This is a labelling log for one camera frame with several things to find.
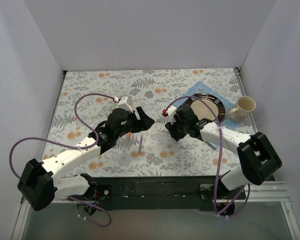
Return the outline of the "purple pen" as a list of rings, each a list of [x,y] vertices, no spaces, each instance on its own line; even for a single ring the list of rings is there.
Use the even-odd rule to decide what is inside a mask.
[[[140,134],[140,138],[139,138],[138,155],[140,155],[140,153],[142,151],[143,138],[144,138],[144,133],[142,132]]]

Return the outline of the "grey highlighter pen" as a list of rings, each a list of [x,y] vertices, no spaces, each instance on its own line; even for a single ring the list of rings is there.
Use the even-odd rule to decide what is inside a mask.
[[[130,138],[132,136],[132,133],[131,132],[128,132],[127,134],[126,134],[126,137],[127,138]]]

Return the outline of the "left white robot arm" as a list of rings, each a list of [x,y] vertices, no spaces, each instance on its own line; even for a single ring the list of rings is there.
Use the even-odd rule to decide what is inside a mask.
[[[149,130],[155,121],[137,107],[135,111],[116,108],[77,145],[43,160],[28,161],[17,184],[18,190],[35,211],[46,208],[56,196],[65,196],[58,181],[74,168],[98,157],[117,144],[127,133]]]

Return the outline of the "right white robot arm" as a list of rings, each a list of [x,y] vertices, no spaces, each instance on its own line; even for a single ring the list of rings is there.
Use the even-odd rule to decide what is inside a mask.
[[[217,195],[222,199],[229,198],[238,187],[261,185],[282,167],[280,157],[261,132],[250,135],[219,127],[210,119],[199,119],[188,105],[179,108],[170,106],[165,115],[169,117],[165,126],[174,140],[179,141],[189,135],[203,142],[219,144],[238,156],[240,167],[227,172],[216,186]]]

